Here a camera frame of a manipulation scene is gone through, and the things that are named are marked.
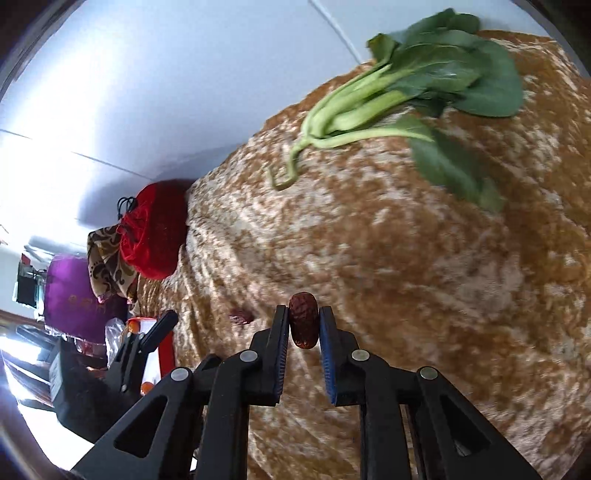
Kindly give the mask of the orange tangerine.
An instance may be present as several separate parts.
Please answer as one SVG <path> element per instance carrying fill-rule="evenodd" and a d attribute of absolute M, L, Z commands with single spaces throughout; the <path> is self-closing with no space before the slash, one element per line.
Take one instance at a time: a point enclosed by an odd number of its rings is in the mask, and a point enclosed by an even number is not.
<path fill-rule="evenodd" d="M 143 382 L 140 386 L 140 394 L 142 396 L 147 395 L 154 387 L 154 384 L 151 382 Z"/>
<path fill-rule="evenodd" d="M 138 321 L 129 320 L 127 326 L 131 333 L 137 334 L 140 331 L 140 323 Z"/>

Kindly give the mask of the red jujube date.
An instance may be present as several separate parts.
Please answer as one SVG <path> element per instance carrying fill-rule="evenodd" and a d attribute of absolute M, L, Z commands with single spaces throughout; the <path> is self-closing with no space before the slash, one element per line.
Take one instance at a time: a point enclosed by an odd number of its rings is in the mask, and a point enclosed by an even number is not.
<path fill-rule="evenodd" d="M 256 319 L 252 312 L 245 309 L 232 309 L 228 314 L 228 318 L 232 323 L 239 326 L 249 325 Z"/>
<path fill-rule="evenodd" d="M 320 337 L 318 302 L 308 292 L 298 292 L 290 298 L 290 333 L 294 344 L 301 349 L 314 348 Z"/>

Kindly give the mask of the red white box tray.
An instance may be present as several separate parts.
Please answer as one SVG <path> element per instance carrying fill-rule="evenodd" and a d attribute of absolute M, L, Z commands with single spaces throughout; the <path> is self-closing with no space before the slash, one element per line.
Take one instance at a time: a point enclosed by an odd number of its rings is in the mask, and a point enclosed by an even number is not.
<path fill-rule="evenodd" d="M 137 334 L 147 334 L 156 324 L 156 319 L 148 317 L 133 317 L 129 320 L 135 320 L 140 323 L 140 331 Z M 172 340 L 173 333 L 169 332 L 159 345 L 148 354 L 141 384 L 143 382 L 151 382 L 155 386 L 175 367 Z"/>

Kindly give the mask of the clear plastic bag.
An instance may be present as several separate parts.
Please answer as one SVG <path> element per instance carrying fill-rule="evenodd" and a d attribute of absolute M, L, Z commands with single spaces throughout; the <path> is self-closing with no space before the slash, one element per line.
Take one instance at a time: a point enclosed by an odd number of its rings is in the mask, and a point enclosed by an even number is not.
<path fill-rule="evenodd" d="M 112 318 L 105 324 L 104 331 L 107 367 L 110 367 L 126 337 L 126 324 L 118 318 Z"/>

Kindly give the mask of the purple shopping bag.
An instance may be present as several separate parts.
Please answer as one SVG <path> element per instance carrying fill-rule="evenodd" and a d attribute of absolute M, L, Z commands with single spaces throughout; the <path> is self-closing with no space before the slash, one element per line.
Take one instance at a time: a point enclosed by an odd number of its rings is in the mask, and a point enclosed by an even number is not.
<path fill-rule="evenodd" d="M 100 303 L 94 295 L 82 257 L 57 255 L 47 270 L 44 322 L 53 330 L 96 344 L 105 343 L 105 325 L 125 320 L 127 302 L 115 296 Z"/>

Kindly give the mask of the brown patterned cloth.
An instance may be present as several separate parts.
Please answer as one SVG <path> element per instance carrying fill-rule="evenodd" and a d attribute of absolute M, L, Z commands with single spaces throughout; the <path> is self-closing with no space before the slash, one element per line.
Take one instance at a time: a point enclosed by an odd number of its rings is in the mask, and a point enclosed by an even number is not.
<path fill-rule="evenodd" d="M 120 253 L 118 226 L 104 227 L 88 234 L 87 263 L 91 289 L 99 303 L 115 296 L 131 305 L 137 300 L 137 271 Z"/>

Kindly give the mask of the brown velvet blanket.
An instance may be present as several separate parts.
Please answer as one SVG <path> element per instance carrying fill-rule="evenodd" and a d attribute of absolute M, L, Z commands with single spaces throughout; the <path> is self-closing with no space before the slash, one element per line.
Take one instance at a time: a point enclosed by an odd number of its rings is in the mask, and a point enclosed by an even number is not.
<path fill-rule="evenodd" d="M 449 111 L 505 198 L 491 215 L 427 182 L 402 138 L 283 158 L 335 77 L 266 121 L 188 192 L 175 272 L 141 279 L 135 311 L 174 310 L 178 364 L 230 356 L 307 291 L 391 366 L 438 368 L 546 479 L 590 439 L 590 82 L 559 44 L 495 31 L 525 103 L 508 119 Z M 235 325 L 232 309 L 252 312 Z"/>

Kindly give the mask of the green bok choy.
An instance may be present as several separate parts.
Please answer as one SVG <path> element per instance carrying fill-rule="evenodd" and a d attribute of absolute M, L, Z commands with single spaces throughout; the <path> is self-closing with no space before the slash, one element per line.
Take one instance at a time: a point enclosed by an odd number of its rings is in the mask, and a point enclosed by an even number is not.
<path fill-rule="evenodd" d="M 473 116 L 508 118 L 524 102 L 522 79 L 505 48 L 479 36 L 478 17 L 452 8 L 399 35 L 367 42 L 374 64 L 322 97 L 305 116 L 287 156 L 283 191 L 296 183 L 297 158 L 308 147 L 332 150 L 374 138 L 407 139 L 415 167 L 435 186 L 497 213 L 504 199 L 464 147 L 424 122 L 453 108 Z"/>

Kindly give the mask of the red velvet drawstring pouch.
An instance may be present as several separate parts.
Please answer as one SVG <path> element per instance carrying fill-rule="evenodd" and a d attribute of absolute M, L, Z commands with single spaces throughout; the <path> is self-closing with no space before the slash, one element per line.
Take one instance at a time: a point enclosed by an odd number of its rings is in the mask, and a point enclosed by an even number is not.
<path fill-rule="evenodd" d="M 180 180 L 149 184 L 122 216 L 117 227 L 119 252 L 141 276 L 162 280 L 176 270 L 187 234 L 187 189 Z"/>

